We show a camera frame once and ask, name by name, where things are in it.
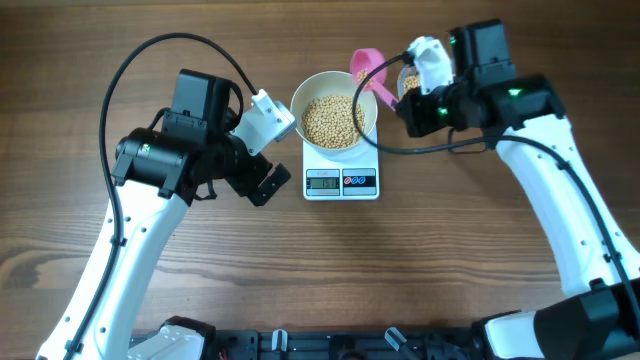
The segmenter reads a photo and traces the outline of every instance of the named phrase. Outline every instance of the pink cup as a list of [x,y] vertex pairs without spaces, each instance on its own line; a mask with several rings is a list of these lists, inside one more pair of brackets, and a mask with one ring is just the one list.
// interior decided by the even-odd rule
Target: pink cup
[[[362,70],[366,71],[367,73],[371,73],[373,69],[382,65],[384,62],[384,55],[382,55],[382,53],[378,49],[358,49],[353,53],[353,56],[351,57],[349,72],[351,72],[351,76],[353,76],[353,79],[356,81],[356,83],[359,84],[360,82],[358,81],[358,73],[360,73]],[[396,97],[393,96],[393,94],[391,94],[391,92],[384,87],[383,84],[386,79],[387,69],[380,70],[371,79],[373,83],[364,87],[364,91],[373,90],[378,99],[387,104],[391,108],[391,110],[395,111],[398,99],[396,99]]]

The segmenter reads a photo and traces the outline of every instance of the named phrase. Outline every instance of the pink handle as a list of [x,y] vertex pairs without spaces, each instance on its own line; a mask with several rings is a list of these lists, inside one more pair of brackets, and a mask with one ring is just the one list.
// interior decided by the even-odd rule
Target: pink handle
[[396,104],[398,103],[398,99],[396,99],[396,97],[393,96],[393,94],[389,90],[387,90],[386,87],[373,80],[373,84],[371,84],[369,88],[373,90],[380,101],[387,104],[394,112],[396,111]]

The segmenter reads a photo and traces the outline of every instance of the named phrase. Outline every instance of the digital scale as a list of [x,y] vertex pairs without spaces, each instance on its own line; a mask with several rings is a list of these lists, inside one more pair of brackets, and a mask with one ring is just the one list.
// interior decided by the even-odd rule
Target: digital scale
[[[369,138],[378,140],[376,128]],[[378,149],[365,141],[332,156],[319,153],[305,141],[302,158],[307,200],[375,200],[380,196]]]

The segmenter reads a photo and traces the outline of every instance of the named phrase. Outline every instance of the white bowl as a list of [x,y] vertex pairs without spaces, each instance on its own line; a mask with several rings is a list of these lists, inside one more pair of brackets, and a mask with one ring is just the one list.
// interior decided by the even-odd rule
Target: white bowl
[[[298,89],[293,94],[293,98],[291,99],[291,113],[297,120],[296,131],[304,141],[319,153],[328,157],[339,157],[340,154],[355,148],[364,140],[360,138],[355,144],[340,149],[329,149],[318,146],[309,141],[305,136],[304,130],[302,129],[302,114],[315,99],[327,95],[346,95],[353,98],[357,88],[358,86],[351,77],[351,74],[342,71],[325,71],[305,80],[298,86]],[[364,110],[364,133],[369,136],[378,118],[376,98],[371,91],[362,91],[358,97],[358,104],[360,104]]]

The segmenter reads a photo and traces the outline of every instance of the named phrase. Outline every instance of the wooden table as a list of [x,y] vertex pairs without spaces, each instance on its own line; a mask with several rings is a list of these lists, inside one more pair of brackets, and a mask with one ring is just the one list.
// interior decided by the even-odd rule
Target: wooden table
[[[288,104],[307,77],[347,70],[356,48],[392,56],[417,36],[445,38],[500,17],[519,73],[553,81],[595,182],[640,241],[637,2],[130,2],[0,0],[2,359],[33,358],[72,295],[107,205],[98,158],[104,93],[123,59],[161,33],[217,41],[256,87]],[[150,48],[115,92],[109,149],[170,104],[182,68],[240,82],[200,44]],[[378,121],[387,144],[446,141],[444,132],[409,140],[382,107]],[[380,200],[347,203],[304,200],[297,135],[265,154],[293,179],[264,208],[220,181],[218,200],[195,203],[158,263],[137,330],[173,315],[259,330],[468,325],[562,298],[546,237],[495,153],[381,154]]]

